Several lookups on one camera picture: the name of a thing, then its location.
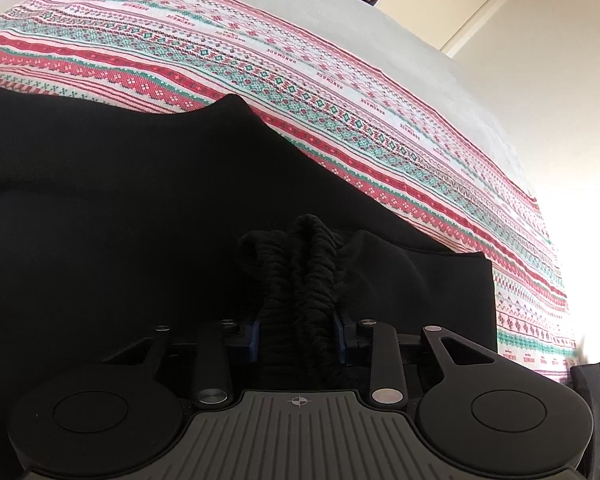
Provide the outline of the black pants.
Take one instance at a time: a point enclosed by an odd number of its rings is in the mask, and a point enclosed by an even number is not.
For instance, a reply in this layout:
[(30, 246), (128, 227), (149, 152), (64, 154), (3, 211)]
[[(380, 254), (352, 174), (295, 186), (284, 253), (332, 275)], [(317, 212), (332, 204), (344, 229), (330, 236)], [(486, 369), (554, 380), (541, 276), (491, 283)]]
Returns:
[(148, 114), (0, 88), (0, 479), (12, 406), (165, 325), (258, 321), (276, 385), (332, 377), (334, 316), (494, 349), (492, 266), (322, 167), (239, 96)]

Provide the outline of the grey bed sheet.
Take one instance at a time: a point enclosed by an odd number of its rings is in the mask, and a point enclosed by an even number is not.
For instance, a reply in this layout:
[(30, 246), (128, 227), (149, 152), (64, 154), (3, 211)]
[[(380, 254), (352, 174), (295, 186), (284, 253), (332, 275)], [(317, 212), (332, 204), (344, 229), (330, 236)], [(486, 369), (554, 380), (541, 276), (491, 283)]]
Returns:
[(299, 36), (317, 38), (321, 52), (334, 50), (370, 67), (373, 81), (388, 77), (440, 113), (453, 139), (486, 160), (489, 174), (521, 197), (528, 195), (503, 128), (470, 93), (460, 68), (391, 18), (358, 0), (224, 1), (294, 25)]

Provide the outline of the patterned red green blanket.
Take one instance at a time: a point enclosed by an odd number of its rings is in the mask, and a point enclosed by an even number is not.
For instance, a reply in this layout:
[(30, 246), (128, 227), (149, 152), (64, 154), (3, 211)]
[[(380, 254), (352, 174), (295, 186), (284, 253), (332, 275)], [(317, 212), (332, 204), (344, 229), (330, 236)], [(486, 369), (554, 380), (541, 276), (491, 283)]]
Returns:
[(564, 382), (577, 363), (550, 236), (441, 114), (294, 25), (224, 0), (0, 0), (0, 86), (131, 110), (242, 96), (276, 131), (402, 219), (493, 263), (498, 352)]

